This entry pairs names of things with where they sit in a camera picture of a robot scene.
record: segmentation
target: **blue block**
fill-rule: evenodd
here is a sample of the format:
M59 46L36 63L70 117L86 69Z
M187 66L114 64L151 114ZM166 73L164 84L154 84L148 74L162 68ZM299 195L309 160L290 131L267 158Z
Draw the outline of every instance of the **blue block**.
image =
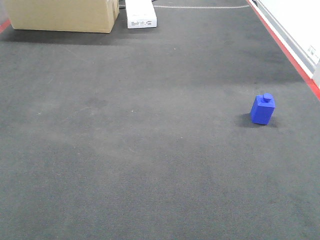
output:
M255 97L250 116L255 124L267 125L276 108L274 97L270 93Z

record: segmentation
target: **white wall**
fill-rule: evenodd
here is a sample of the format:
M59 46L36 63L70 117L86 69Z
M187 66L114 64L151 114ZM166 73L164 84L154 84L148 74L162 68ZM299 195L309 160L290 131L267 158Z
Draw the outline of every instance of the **white wall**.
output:
M259 0L259 2L317 64L320 60L320 0Z

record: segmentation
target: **floor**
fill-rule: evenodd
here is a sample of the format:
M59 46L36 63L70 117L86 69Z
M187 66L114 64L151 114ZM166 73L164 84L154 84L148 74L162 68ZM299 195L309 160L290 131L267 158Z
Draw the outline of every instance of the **floor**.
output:
M250 7L156 14L0 35L0 239L318 239L319 100Z

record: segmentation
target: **cable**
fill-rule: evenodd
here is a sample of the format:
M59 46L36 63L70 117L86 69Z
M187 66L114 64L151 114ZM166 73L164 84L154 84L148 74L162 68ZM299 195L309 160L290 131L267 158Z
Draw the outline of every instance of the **cable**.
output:
M176 6L176 5L153 5L155 8L159 9L244 9L250 7L250 5L240 5L240 6ZM125 9L126 5L119 5L119 9Z

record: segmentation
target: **red stripe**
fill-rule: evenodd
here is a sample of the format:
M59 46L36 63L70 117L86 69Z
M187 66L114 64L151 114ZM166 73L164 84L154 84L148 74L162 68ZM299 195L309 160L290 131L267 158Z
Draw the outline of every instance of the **red stripe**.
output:
M11 22L10 22L9 19L7 19L4 23L2 23L2 24L0 25L0 34L1 34L4 30L6 30L6 28L9 27L10 24L11 24Z
M320 100L320 89L315 83L315 81L308 76L308 74L304 71L304 69L299 65L299 63L295 60L295 58L292 56L292 54L288 51L286 46L280 41L280 39L277 37L277 35L272 31L272 29L269 27L269 25L266 23L266 21L261 17L261 15L258 13L258 11L253 6L253 3L251 0L246 0L254 10L255 14L259 17L265 28L268 30L268 32L271 34L275 42L279 45L283 53L286 55L286 57L289 59L291 64L294 66L294 68L297 70L297 72L300 74L300 76L303 78L305 83L309 86L309 88L312 90L312 92L316 95L316 97Z

